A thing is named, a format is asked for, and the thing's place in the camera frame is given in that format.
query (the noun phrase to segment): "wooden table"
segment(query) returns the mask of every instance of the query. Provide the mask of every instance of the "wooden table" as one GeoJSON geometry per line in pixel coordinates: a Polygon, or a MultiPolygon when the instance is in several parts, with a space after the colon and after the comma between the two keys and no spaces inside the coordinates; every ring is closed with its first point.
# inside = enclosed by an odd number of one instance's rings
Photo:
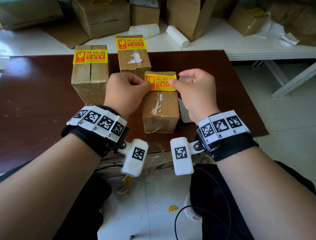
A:
{"type": "MultiPolygon", "coordinates": [[[[0,173],[29,161],[60,140],[66,122],[83,107],[72,87],[72,55],[13,57],[0,80],[0,173]]],[[[235,110],[253,136],[268,132],[223,50],[149,53],[152,71],[201,68],[216,80],[221,111],[235,110]]],[[[109,54],[111,71],[119,72],[117,54],[109,54]]],[[[127,141],[140,138],[149,152],[170,149],[172,138],[193,141],[194,123],[179,120],[173,134],[146,134],[142,106],[128,119],[127,141]]]]}

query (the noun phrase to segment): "white paper roll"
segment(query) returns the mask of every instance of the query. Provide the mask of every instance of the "white paper roll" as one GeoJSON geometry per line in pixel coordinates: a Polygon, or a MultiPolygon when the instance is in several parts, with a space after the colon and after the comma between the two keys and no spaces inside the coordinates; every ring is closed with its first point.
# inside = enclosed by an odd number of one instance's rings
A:
{"type": "Polygon", "coordinates": [[[129,35],[143,35],[144,38],[152,37],[159,34],[158,24],[147,24],[139,26],[131,26],[129,35]]]}
{"type": "Polygon", "coordinates": [[[180,45],[180,47],[186,47],[189,44],[189,40],[178,30],[175,26],[169,26],[166,31],[172,38],[180,45]]]}

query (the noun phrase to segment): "label on floor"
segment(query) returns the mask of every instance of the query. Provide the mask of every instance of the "label on floor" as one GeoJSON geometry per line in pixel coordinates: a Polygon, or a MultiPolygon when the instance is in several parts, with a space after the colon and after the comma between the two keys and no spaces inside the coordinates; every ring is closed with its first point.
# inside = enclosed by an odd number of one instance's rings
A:
{"type": "Polygon", "coordinates": [[[151,91],[175,91],[175,89],[169,84],[170,79],[177,79],[177,75],[166,76],[145,73],[145,81],[149,81],[151,83],[151,91]]]}
{"type": "Polygon", "coordinates": [[[120,50],[135,50],[135,49],[147,49],[145,39],[143,37],[138,38],[117,38],[116,48],[120,50]]]}
{"type": "Polygon", "coordinates": [[[76,50],[73,64],[107,63],[107,50],[76,50]]]}

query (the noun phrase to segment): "hand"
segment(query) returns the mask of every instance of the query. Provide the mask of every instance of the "hand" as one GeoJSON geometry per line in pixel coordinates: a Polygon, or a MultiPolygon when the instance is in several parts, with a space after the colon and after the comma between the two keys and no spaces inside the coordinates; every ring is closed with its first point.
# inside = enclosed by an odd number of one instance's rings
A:
{"type": "Polygon", "coordinates": [[[117,111],[127,120],[150,89],[150,82],[144,82],[133,73],[113,73],[106,84],[104,105],[117,111]]]}
{"type": "Polygon", "coordinates": [[[211,74],[196,68],[180,72],[179,76],[192,78],[185,81],[170,79],[169,84],[181,94],[190,119],[196,125],[204,118],[220,112],[216,103],[215,79],[211,74]]]}

